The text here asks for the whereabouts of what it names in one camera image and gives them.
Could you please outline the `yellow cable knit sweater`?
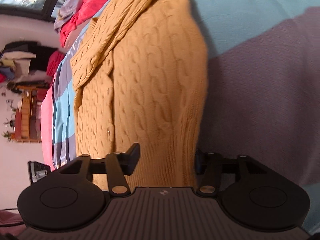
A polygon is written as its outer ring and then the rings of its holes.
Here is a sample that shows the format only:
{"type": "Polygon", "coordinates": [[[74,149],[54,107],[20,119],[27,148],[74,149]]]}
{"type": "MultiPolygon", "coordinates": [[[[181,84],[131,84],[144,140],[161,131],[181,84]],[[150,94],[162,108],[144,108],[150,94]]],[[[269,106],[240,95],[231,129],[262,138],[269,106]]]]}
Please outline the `yellow cable knit sweater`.
{"type": "Polygon", "coordinates": [[[130,187],[195,186],[207,60],[189,0],[110,0],[71,59],[77,155],[139,143],[130,187]]]}

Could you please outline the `clothes pile on rack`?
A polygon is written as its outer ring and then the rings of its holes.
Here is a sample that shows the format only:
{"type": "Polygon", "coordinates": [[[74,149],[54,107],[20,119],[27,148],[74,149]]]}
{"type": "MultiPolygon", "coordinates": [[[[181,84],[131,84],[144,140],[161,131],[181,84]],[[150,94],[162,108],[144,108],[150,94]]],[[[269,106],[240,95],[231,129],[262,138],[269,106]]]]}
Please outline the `clothes pile on rack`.
{"type": "Polygon", "coordinates": [[[17,41],[5,45],[1,51],[1,75],[7,89],[21,94],[18,86],[49,88],[53,77],[48,76],[46,70],[49,58],[56,50],[36,41],[17,41]]]}

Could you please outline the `black silver device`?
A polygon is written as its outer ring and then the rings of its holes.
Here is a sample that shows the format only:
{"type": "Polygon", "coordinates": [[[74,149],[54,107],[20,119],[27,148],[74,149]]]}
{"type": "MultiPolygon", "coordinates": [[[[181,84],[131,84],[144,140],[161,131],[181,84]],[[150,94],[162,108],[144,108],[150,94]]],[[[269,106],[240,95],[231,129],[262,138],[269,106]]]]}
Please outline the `black silver device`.
{"type": "Polygon", "coordinates": [[[46,177],[48,174],[50,174],[50,172],[51,168],[49,165],[36,161],[28,162],[28,174],[31,185],[46,177]]]}

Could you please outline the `wooden bookshelf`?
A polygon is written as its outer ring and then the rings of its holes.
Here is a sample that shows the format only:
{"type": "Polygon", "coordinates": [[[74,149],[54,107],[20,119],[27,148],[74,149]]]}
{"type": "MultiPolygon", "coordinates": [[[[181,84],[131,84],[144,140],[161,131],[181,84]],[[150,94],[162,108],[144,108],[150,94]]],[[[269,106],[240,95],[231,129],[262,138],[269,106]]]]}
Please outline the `wooden bookshelf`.
{"type": "Polygon", "coordinates": [[[48,88],[18,86],[21,104],[15,112],[15,140],[17,142],[41,142],[41,107],[48,88]]]}

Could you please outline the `small potted plant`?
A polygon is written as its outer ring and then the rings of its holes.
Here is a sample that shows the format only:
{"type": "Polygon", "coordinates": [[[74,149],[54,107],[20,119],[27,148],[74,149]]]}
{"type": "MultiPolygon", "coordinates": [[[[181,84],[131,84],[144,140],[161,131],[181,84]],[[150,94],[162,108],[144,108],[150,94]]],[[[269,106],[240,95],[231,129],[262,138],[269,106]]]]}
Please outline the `small potted plant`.
{"type": "Polygon", "coordinates": [[[2,132],[2,137],[7,140],[7,142],[12,142],[15,140],[15,126],[16,126],[16,112],[18,110],[17,107],[14,106],[14,101],[11,99],[6,100],[7,110],[10,112],[10,117],[6,118],[5,122],[3,122],[3,126],[5,128],[4,132],[2,132]]]}

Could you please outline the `red ruffled fabric pile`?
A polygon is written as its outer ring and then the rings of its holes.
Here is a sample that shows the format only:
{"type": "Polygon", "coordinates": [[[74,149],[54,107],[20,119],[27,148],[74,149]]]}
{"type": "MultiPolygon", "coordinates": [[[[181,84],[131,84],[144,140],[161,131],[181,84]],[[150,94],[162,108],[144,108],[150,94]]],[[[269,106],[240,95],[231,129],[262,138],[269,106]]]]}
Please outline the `red ruffled fabric pile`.
{"type": "Polygon", "coordinates": [[[54,77],[60,62],[64,59],[64,57],[65,57],[65,54],[59,50],[56,50],[55,52],[52,53],[52,55],[49,58],[48,66],[46,70],[46,73],[48,76],[54,77]]]}

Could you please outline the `grey mattress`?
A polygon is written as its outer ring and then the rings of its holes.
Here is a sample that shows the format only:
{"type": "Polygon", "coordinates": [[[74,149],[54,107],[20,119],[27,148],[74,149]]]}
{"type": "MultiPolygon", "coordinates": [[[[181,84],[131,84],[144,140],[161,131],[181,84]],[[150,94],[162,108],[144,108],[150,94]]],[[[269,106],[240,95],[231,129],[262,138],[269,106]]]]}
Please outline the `grey mattress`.
{"type": "Polygon", "coordinates": [[[86,20],[85,22],[83,22],[82,24],[78,25],[77,28],[73,31],[70,32],[70,34],[68,35],[66,41],[65,41],[65,46],[63,48],[63,51],[66,53],[67,51],[69,51],[69,49],[72,47],[73,43],[76,41],[76,39],[78,38],[79,35],[82,35],[86,32],[89,23],[90,23],[91,19],[89,18],[88,20],[86,20]]]}

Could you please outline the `grey lilac crumpled cloth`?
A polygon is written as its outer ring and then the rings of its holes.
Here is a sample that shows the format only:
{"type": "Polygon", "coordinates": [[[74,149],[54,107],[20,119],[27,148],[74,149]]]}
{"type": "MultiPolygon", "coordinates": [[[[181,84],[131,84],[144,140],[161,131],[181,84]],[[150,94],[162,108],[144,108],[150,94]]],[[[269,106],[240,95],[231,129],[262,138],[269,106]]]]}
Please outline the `grey lilac crumpled cloth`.
{"type": "Polygon", "coordinates": [[[71,17],[79,11],[82,0],[65,0],[63,5],[58,9],[54,22],[54,30],[59,33],[62,26],[71,19],[71,17]]]}

